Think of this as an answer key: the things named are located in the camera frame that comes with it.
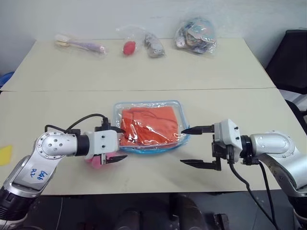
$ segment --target yellow object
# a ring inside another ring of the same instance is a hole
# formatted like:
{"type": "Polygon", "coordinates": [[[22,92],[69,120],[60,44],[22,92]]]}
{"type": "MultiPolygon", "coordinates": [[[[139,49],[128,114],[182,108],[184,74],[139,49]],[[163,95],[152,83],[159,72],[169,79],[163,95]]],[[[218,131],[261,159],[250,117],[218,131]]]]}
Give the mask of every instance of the yellow object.
{"type": "Polygon", "coordinates": [[[9,164],[12,156],[12,145],[0,149],[0,166],[9,164]]]}

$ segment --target black cable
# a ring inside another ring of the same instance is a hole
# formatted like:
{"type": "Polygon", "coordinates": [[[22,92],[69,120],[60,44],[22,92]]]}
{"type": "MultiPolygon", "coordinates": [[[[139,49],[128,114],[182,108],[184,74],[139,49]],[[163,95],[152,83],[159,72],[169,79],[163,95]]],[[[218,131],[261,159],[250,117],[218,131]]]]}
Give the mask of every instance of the black cable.
{"type": "Polygon", "coordinates": [[[269,219],[269,221],[274,225],[274,227],[276,228],[276,230],[279,230],[278,226],[276,223],[274,223],[274,221],[272,220],[272,218],[269,216],[269,214],[263,209],[263,207],[260,205],[260,203],[257,201],[257,199],[255,198],[254,194],[252,193],[250,187],[249,187],[249,183],[244,180],[239,174],[238,172],[235,170],[233,163],[229,164],[229,167],[231,169],[231,171],[233,172],[233,174],[240,180],[242,181],[245,185],[246,185],[246,189],[248,190],[250,196],[253,198],[253,200],[255,201],[255,203],[258,205],[258,207],[261,209],[261,211],[265,214],[265,216],[269,219]]]}
{"type": "Polygon", "coordinates": [[[72,129],[73,127],[75,127],[77,124],[79,124],[80,122],[90,118],[90,117],[93,117],[93,116],[99,116],[99,117],[102,117],[102,118],[106,118],[105,116],[103,116],[102,114],[89,114],[85,117],[82,117],[81,119],[79,119],[78,121],[76,121],[75,123],[73,123],[71,126],[69,126],[67,129],[72,129]]]}
{"type": "Polygon", "coordinates": [[[265,172],[264,166],[263,164],[259,161],[259,166],[261,168],[262,171],[262,175],[263,175],[263,179],[264,179],[264,183],[265,183],[265,188],[267,190],[267,194],[268,194],[268,198],[269,198],[269,203],[270,203],[270,208],[271,208],[271,214],[272,214],[272,219],[273,222],[275,224],[276,223],[276,218],[275,218],[275,210],[274,210],[274,206],[273,206],[273,200],[272,200],[272,196],[271,196],[271,191],[270,191],[270,187],[269,187],[269,182],[268,182],[268,178],[267,178],[267,174],[265,172]]]}
{"type": "Polygon", "coordinates": [[[56,129],[56,130],[58,130],[58,131],[62,131],[62,132],[64,132],[64,133],[67,133],[67,131],[66,131],[65,129],[62,129],[62,128],[60,128],[60,127],[53,126],[53,125],[46,125],[46,126],[45,126],[45,132],[48,131],[48,128],[54,128],[54,129],[56,129]]]}

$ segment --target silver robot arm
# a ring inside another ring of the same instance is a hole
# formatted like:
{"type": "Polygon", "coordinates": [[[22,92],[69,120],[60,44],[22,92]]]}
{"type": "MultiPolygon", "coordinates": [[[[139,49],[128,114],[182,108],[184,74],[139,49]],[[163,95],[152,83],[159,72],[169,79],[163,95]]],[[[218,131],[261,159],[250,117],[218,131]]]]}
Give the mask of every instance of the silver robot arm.
{"type": "Polygon", "coordinates": [[[18,227],[26,219],[31,204],[52,179],[58,163],[66,156],[101,157],[101,164],[118,162],[126,156],[108,158],[119,149],[118,135],[110,127],[100,127],[83,135],[49,131],[35,142],[33,153],[13,169],[0,189],[0,230],[18,227]]]}
{"type": "Polygon", "coordinates": [[[199,135],[214,133],[212,150],[215,161],[181,160],[196,168],[222,170],[221,159],[229,164],[243,158],[243,164],[265,163],[281,189],[288,195],[296,217],[307,226],[307,155],[301,153],[292,139],[278,131],[245,136],[230,119],[212,126],[196,126],[182,131],[199,135]]]}

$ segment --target white table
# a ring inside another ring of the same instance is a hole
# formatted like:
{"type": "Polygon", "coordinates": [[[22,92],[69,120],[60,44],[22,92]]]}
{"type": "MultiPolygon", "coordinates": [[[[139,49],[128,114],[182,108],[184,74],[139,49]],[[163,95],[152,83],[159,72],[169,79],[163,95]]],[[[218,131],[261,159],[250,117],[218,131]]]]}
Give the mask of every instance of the white table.
{"type": "MultiPolygon", "coordinates": [[[[179,100],[191,126],[211,125],[231,118],[241,134],[280,130],[289,134],[307,153],[307,137],[277,89],[168,90],[142,92],[3,92],[0,95],[0,146],[13,145],[12,161],[0,167],[0,184],[15,164],[31,154],[35,138],[45,124],[66,128],[90,113],[112,117],[113,105],[121,101],[179,100]]],[[[80,124],[93,130],[100,120],[80,124]]],[[[240,191],[245,186],[231,174],[226,161],[222,171],[184,165],[180,159],[212,161],[212,135],[192,136],[187,145],[155,155],[129,156],[117,163],[92,169],[82,157],[64,158],[46,187],[45,195],[240,191]]],[[[258,166],[235,167],[251,188],[264,189],[258,166]]],[[[268,171],[271,189],[279,186],[268,171]]]]}
{"type": "Polygon", "coordinates": [[[86,51],[36,42],[3,91],[143,91],[274,88],[242,38],[218,39],[213,56],[174,49],[162,39],[166,57],[150,58],[143,48],[122,54],[121,40],[102,40],[105,58],[86,51]]]}

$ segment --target orange fabric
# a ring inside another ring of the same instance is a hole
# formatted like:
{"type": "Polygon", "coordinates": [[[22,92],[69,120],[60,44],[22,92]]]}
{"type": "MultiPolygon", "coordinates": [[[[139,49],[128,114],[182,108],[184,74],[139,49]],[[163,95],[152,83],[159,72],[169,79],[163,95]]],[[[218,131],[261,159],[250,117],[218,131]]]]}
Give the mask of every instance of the orange fabric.
{"type": "Polygon", "coordinates": [[[120,128],[126,131],[120,140],[121,146],[159,145],[178,141],[178,123],[170,106],[124,109],[120,128]]]}

